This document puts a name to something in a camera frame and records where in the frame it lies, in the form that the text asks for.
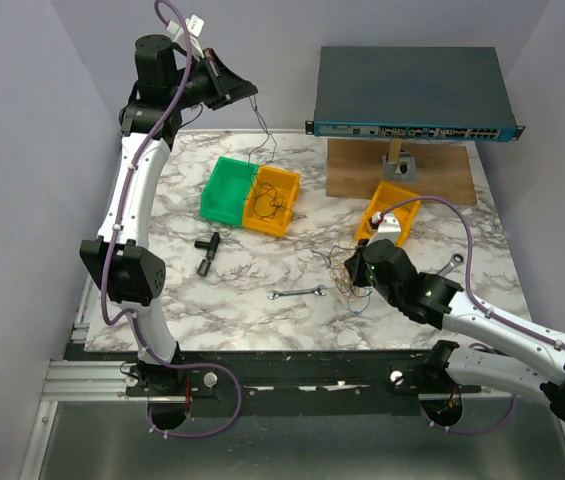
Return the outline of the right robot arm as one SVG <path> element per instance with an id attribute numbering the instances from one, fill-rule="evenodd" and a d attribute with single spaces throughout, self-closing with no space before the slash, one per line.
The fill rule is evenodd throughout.
<path id="1" fill-rule="evenodd" d="M 344 263 L 356 287 L 373 288 L 409 320 L 459 333 L 496 350 L 493 359 L 454 347 L 426 362 L 431 390 L 451 385 L 489 386 L 549 406 L 565 422 L 565 333 L 495 308 L 442 275 L 420 272 L 390 240 L 361 241 Z"/>

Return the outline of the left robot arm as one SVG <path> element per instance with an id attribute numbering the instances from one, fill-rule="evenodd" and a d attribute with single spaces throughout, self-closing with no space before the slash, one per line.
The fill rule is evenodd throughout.
<path id="1" fill-rule="evenodd" d="M 183 110 L 217 110 L 255 95 L 257 88 L 193 36 L 142 36 L 134 61 L 137 78 L 118 116 L 121 150 L 113 194 L 95 238 L 82 241 L 79 256 L 99 289 L 104 323 L 124 320 L 132 330 L 137 363 L 130 375 L 137 388 L 171 395 L 182 387 L 184 372 L 161 305 L 166 265 L 149 249 L 158 181 Z"/>

